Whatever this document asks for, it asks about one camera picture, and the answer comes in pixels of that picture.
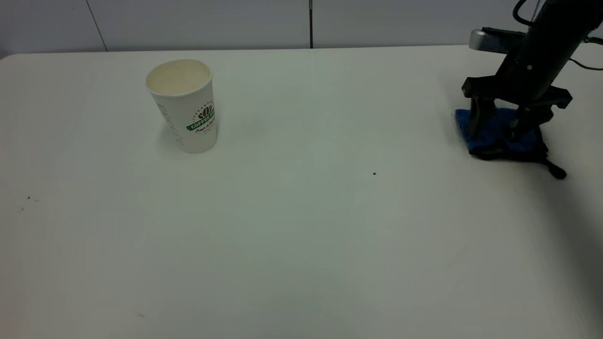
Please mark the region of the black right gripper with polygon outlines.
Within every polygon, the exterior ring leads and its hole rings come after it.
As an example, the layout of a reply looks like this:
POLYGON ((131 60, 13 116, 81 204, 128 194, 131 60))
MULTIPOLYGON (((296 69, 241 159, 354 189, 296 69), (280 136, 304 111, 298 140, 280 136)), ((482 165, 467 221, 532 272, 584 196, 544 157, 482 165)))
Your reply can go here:
POLYGON ((554 116, 551 105, 565 109, 572 101, 568 90, 552 83, 573 55, 573 49, 537 48, 523 52, 519 48, 509 52, 495 75, 465 80, 462 91, 471 99, 468 137, 476 137, 496 116, 498 99, 520 106, 510 124, 510 141, 549 122, 554 116))

